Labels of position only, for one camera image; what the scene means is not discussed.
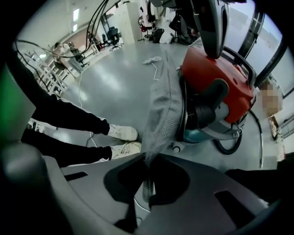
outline person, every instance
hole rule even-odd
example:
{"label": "person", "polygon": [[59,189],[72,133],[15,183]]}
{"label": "person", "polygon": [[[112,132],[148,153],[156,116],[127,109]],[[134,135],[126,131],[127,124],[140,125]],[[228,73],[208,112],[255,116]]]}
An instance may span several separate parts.
{"label": "person", "polygon": [[101,51],[100,43],[97,40],[97,38],[95,38],[90,32],[88,32],[87,38],[88,38],[88,40],[89,40],[90,43],[93,40],[93,42],[95,43],[98,51]]}
{"label": "person", "polygon": [[32,72],[19,60],[15,51],[8,55],[7,65],[19,87],[36,107],[32,118],[60,128],[90,131],[130,141],[124,145],[86,147],[64,143],[25,129],[21,141],[35,146],[44,156],[54,157],[59,167],[113,160],[140,152],[141,144],[134,142],[138,132],[133,127],[109,124],[106,119],[101,120],[69,102],[63,102],[55,95],[48,95],[39,86]]}
{"label": "person", "polygon": [[64,58],[65,62],[67,62],[70,67],[72,67],[74,70],[76,70],[78,73],[83,72],[83,68],[79,62],[74,57],[74,54],[71,52],[70,47],[68,44],[64,43],[61,44],[60,42],[55,43],[55,48],[59,50],[59,54],[61,56],[68,56],[69,58]]}

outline black pants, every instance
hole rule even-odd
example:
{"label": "black pants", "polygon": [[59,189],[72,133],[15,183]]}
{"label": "black pants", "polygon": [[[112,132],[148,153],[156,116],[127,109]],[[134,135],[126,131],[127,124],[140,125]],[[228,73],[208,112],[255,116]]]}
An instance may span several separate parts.
{"label": "black pants", "polygon": [[[101,120],[71,103],[63,102],[55,95],[48,95],[38,85],[31,71],[18,59],[16,52],[8,54],[6,62],[19,87],[36,106],[32,118],[60,128],[108,134],[109,124],[106,120]],[[111,159],[110,147],[87,148],[67,144],[27,129],[23,134],[22,142],[35,146],[43,155],[54,157],[60,167],[92,163],[101,158]]]}

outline caster wheel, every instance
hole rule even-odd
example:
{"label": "caster wheel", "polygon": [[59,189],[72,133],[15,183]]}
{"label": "caster wheel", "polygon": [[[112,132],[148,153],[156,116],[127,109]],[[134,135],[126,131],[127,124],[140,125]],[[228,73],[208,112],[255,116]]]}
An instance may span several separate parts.
{"label": "caster wheel", "polygon": [[178,152],[181,151],[181,148],[180,148],[179,146],[175,146],[175,147],[173,147],[173,151],[174,151],[175,153],[178,153]]}

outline black cable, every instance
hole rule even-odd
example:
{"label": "black cable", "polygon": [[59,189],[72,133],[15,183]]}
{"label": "black cable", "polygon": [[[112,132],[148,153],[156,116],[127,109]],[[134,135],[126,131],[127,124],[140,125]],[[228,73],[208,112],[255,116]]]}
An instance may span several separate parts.
{"label": "black cable", "polygon": [[[253,116],[254,120],[256,121],[256,123],[257,123],[257,125],[258,125],[258,129],[259,129],[259,131],[260,131],[260,142],[261,142],[260,168],[262,168],[262,164],[263,164],[263,139],[262,139],[262,129],[261,129],[261,125],[260,125],[259,119],[258,119],[257,116],[254,114],[254,112],[253,112],[251,109],[249,109],[248,112]],[[237,149],[239,148],[239,146],[240,146],[240,144],[241,144],[241,140],[242,140],[242,134],[240,134],[238,140],[236,141],[235,145],[234,145],[233,148],[231,148],[231,149],[225,149],[219,140],[213,140],[213,143],[214,143],[214,145],[216,146],[217,150],[220,151],[222,154],[230,155],[230,154],[233,154],[234,152],[237,151]]]}
{"label": "black cable", "polygon": [[79,53],[79,54],[77,54],[77,55],[74,55],[74,56],[60,56],[60,55],[57,55],[57,54],[55,54],[55,53],[53,53],[53,52],[51,52],[51,51],[49,51],[49,50],[47,50],[47,49],[41,47],[40,45],[38,45],[38,44],[36,44],[36,43],[34,43],[34,42],[30,42],[30,41],[26,41],[26,40],[22,40],[22,39],[18,39],[17,41],[18,41],[18,42],[22,42],[22,43],[28,43],[28,44],[35,45],[35,46],[41,48],[43,51],[45,51],[46,53],[48,53],[49,55],[52,55],[52,56],[58,56],[58,57],[61,57],[61,58],[74,58],[74,57],[76,57],[76,56],[80,56],[80,55],[84,54],[85,52],[87,52],[87,51],[89,50],[89,48],[91,47],[91,45],[93,44],[93,41],[91,41],[90,44],[89,44],[89,47],[87,48],[87,45],[88,45],[87,35],[88,35],[88,32],[89,32],[89,27],[90,27],[91,21],[92,21],[92,19],[94,18],[94,16],[95,16],[95,14],[97,13],[97,11],[99,10],[99,8],[102,6],[102,7],[103,7],[103,10],[102,10],[102,8],[99,10],[99,12],[98,12],[98,14],[97,14],[97,16],[96,16],[96,18],[95,18],[95,20],[94,20],[93,25],[95,26],[95,23],[96,23],[96,21],[97,21],[97,18],[98,18],[99,14],[100,14],[100,12],[101,12],[101,10],[102,10],[101,15],[100,15],[100,18],[99,18],[99,22],[101,21],[101,18],[102,18],[103,12],[104,12],[104,10],[105,10],[105,7],[106,7],[108,1],[109,1],[109,0],[103,0],[103,2],[98,6],[98,8],[96,9],[95,13],[93,14],[93,16],[92,16],[92,18],[91,18],[91,20],[90,20],[90,22],[89,22],[89,24],[88,24],[88,27],[87,27],[87,32],[86,32],[86,49],[85,49],[83,52],[81,52],[81,53]]}
{"label": "black cable", "polygon": [[[88,27],[87,27],[87,32],[86,32],[86,50],[85,50],[83,53],[85,53],[85,52],[91,47],[91,45],[93,44],[93,41],[90,41],[89,48],[87,49],[87,44],[88,44],[88,38],[87,38],[87,36],[88,36],[89,27],[90,27],[90,25],[91,25],[92,19],[94,18],[95,14],[96,14],[97,11],[99,10],[99,8],[104,4],[104,5],[103,5],[104,8],[103,8],[103,10],[102,10],[102,13],[101,13],[101,15],[100,15],[99,22],[98,22],[98,25],[97,25],[97,29],[96,29],[96,32],[97,32],[97,30],[98,30],[98,26],[99,26],[99,23],[100,23],[100,21],[101,21],[101,18],[102,18],[103,12],[104,12],[104,10],[105,10],[105,7],[106,7],[108,1],[109,1],[109,0],[103,0],[103,2],[98,6],[98,8],[96,9],[96,11],[94,12],[94,14],[93,14],[92,17],[91,17],[91,20],[89,21],[89,24],[88,24]],[[95,27],[95,23],[96,23],[96,20],[97,20],[99,14],[100,14],[100,11],[98,12],[98,14],[97,14],[97,16],[96,16],[96,18],[95,18],[95,20],[94,20],[93,27],[92,27],[92,31],[91,31],[91,36],[93,35],[93,29],[94,29],[94,27]]]}
{"label": "black cable", "polygon": [[94,135],[95,135],[95,134],[93,133],[93,134],[87,139],[87,141],[86,141],[86,147],[88,147],[88,142],[89,142],[89,140],[90,140],[91,138],[93,138]]}
{"label": "black cable", "polygon": [[41,76],[40,76],[38,70],[37,70],[35,67],[31,66],[31,65],[26,61],[26,59],[23,57],[23,55],[20,53],[20,51],[19,51],[19,49],[18,49],[18,47],[17,47],[17,43],[16,43],[16,41],[14,41],[14,44],[15,44],[15,48],[16,48],[18,54],[22,57],[22,59],[26,62],[27,65],[29,65],[31,68],[33,68],[33,69],[36,71],[36,73],[37,73],[38,77],[40,78],[41,82],[44,84],[44,86],[46,87],[47,91],[50,92],[49,89],[48,89],[48,87],[46,86],[46,83],[45,83],[45,82],[43,81],[43,79],[41,78]]}
{"label": "black cable", "polygon": [[142,219],[141,217],[139,217],[139,216],[136,216],[136,218],[140,219],[140,220],[141,220],[141,222],[143,222],[143,219]]}
{"label": "black cable", "polygon": [[212,141],[218,151],[220,151],[222,154],[230,155],[237,151],[237,149],[239,148],[241,144],[241,140],[242,140],[242,134],[239,135],[239,138],[237,139],[235,145],[231,149],[225,149],[219,140],[212,140]]}

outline gray cloth bag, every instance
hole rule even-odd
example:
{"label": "gray cloth bag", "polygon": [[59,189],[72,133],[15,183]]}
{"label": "gray cloth bag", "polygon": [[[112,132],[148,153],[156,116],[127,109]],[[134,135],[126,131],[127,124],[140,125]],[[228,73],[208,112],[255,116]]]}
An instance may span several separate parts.
{"label": "gray cloth bag", "polygon": [[[171,55],[164,51],[163,65],[157,72],[159,81],[151,87],[150,107],[141,152],[150,168],[154,158],[176,138],[183,113],[183,97],[176,66]],[[148,202],[153,194],[153,182],[144,181],[143,199]]]}

